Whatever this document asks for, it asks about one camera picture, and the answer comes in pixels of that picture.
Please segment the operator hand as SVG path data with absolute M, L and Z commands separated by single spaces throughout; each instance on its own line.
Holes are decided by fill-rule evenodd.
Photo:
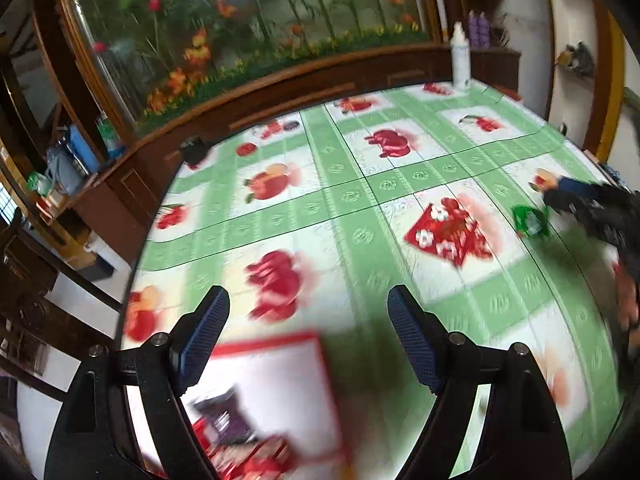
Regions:
M 623 330 L 633 330 L 639 323 L 637 284 L 623 263 L 613 266 L 616 284 L 616 318 Z

